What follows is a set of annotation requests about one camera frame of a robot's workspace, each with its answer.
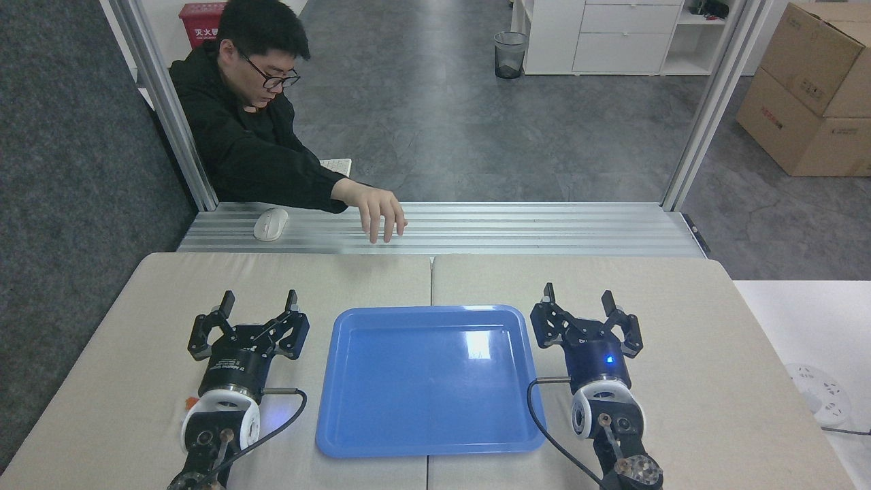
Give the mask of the person's left hand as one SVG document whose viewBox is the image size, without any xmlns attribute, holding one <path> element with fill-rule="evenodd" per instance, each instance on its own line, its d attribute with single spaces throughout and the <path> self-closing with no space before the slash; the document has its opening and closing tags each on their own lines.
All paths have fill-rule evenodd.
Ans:
<svg viewBox="0 0 871 490">
<path fill-rule="evenodd" d="M 362 230 L 370 243 L 389 243 L 394 236 L 404 235 L 408 226 L 400 201 L 388 190 L 345 178 L 333 185 L 331 199 L 358 209 Z"/>
</svg>

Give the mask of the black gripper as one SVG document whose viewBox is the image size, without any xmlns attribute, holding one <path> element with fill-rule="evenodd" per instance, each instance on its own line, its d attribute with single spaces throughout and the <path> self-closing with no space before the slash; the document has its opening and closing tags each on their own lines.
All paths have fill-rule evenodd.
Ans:
<svg viewBox="0 0 871 490">
<path fill-rule="evenodd" d="M 301 356 L 309 320 L 299 309 L 295 289 L 290 289 L 283 313 L 264 326 L 231 326 L 229 316 L 234 303 L 233 291 L 226 291 L 217 309 L 194 319 L 188 353 L 196 361 L 208 359 L 198 394 L 225 389 L 259 401 L 274 355 L 291 360 Z M 211 345 L 208 338 L 215 327 L 222 336 Z"/>
<path fill-rule="evenodd" d="M 625 359 L 635 359 L 643 350 L 640 319 L 616 304 L 612 291 L 601 298 L 606 320 L 597 327 L 597 339 L 580 342 L 576 318 L 559 307 L 553 283 L 542 289 L 541 300 L 533 305 L 531 324 L 540 348 L 563 346 L 564 360 L 570 377 L 570 393 L 597 380 L 619 380 L 631 388 Z"/>
</svg>

